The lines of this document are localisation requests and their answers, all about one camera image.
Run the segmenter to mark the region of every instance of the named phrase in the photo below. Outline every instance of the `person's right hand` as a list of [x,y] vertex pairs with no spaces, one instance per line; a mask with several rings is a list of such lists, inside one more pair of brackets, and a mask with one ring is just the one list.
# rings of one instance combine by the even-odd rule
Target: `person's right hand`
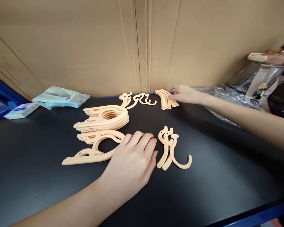
[[107,168],[98,179],[104,191],[118,200],[118,204],[131,199],[148,182],[156,166],[157,140],[151,133],[136,131],[127,134],[117,147]]
[[174,99],[176,101],[185,102],[185,103],[193,103],[201,105],[203,103],[204,98],[208,97],[207,94],[197,91],[187,85],[173,85],[168,91],[172,91],[175,89],[175,93],[173,95],[168,96],[168,99]]

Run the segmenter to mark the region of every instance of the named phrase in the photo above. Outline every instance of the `blue tissue package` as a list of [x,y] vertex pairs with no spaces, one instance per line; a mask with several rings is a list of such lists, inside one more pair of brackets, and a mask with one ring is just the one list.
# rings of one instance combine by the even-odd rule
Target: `blue tissue package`
[[15,109],[9,112],[8,114],[4,115],[4,117],[10,120],[26,118],[38,107],[39,105],[35,103],[21,104],[20,106],[17,106]]
[[47,109],[65,106],[78,108],[89,98],[89,95],[81,94],[76,91],[59,87],[50,87],[32,101]]

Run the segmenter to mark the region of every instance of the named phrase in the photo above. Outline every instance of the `stack of hangers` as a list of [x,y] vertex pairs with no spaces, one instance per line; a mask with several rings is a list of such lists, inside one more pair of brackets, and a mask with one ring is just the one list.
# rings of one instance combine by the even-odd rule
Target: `stack of hangers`
[[89,119],[74,124],[74,128],[82,133],[117,130],[129,122],[128,111],[121,106],[109,105],[83,110],[90,116]]
[[171,95],[168,91],[161,89],[161,90],[156,90],[155,93],[159,95],[161,98],[161,109],[166,110],[166,109],[171,109],[171,107],[179,106],[176,100],[167,98],[168,96]]

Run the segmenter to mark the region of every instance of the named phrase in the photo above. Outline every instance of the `foldable hanger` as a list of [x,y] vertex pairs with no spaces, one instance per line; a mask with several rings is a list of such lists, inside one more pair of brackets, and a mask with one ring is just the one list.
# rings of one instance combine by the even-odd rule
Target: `foldable hanger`
[[139,102],[138,97],[140,97],[140,95],[141,95],[141,94],[138,94],[138,95],[135,95],[135,96],[133,97],[134,104],[132,104],[131,106],[127,107],[127,109],[133,108],[133,107]]
[[158,138],[159,140],[164,144],[164,153],[161,157],[161,159],[157,163],[157,167],[160,169],[162,165],[165,163],[167,156],[168,156],[168,148],[169,148],[169,141],[168,141],[168,136],[174,133],[173,128],[170,128],[169,131],[166,131],[167,126],[164,126],[164,129],[159,132]]
[[[113,150],[103,153],[98,150],[99,143],[107,138],[116,137],[114,141],[117,143],[121,143],[121,141],[124,139],[125,135],[119,131],[115,130],[105,130],[105,131],[98,131],[98,132],[92,132],[88,134],[89,136],[95,136],[93,140],[93,146],[92,149],[87,148],[79,151],[74,157],[67,157],[63,160],[62,165],[76,165],[76,164],[84,164],[84,163],[93,163],[93,162],[101,162],[106,161],[110,159],[115,150],[117,148],[114,148]],[[85,135],[79,134],[77,135],[78,138],[86,137]]]
[[153,106],[153,105],[156,105],[157,104],[157,100],[155,100],[154,103],[150,103],[151,100],[147,101],[148,97],[149,97],[149,94],[145,94],[144,95],[146,98],[145,98],[145,103],[142,103],[142,104],[147,104],[147,105],[150,105],[150,106]]
[[159,132],[158,139],[161,143],[164,144],[164,153],[161,159],[158,161],[157,167],[158,168],[162,167],[163,170],[167,170],[170,164],[174,162],[179,168],[188,169],[192,164],[192,156],[191,155],[188,156],[188,162],[185,165],[177,162],[177,160],[174,157],[174,153],[179,135],[173,133],[174,133],[173,128],[170,128],[170,130],[168,131],[167,126],[164,126],[164,129]]
[[167,100],[166,100],[166,97],[159,91],[159,90],[155,90],[155,93],[157,95],[160,96],[161,98],[161,109],[162,110],[166,110],[167,109]]
[[127,109],[117,105],[86,108],[83,110],[90,116],[89,119],[74,124],[74,128],[81,132],[117,130],[129,121]]
[[[164,89],[160,89],[160,91],[162,91],[162,93],[166,94],[167,97],[171,95],[171,93],[169,93],[168,91],[164,90]],[[179,106],[178,102],[174,99],[168,99],[171,102],[172,107],[177,107]]]
[[167,102],[167,108],[171,109],[171,101],[170,101],[170,99],[167,98],[168,95],[166,93],[164,93],[163,91],[161,91],[161,90],[159,90],[159,92],[165,97],[165,100]]

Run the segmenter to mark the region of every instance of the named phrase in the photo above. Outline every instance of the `cardboard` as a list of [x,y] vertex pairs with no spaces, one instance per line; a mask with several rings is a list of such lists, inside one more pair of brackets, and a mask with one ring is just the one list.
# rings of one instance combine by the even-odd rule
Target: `cardboard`
[[0,79],[29,100],[213,86],[283,44],[284,0],[0,1]]

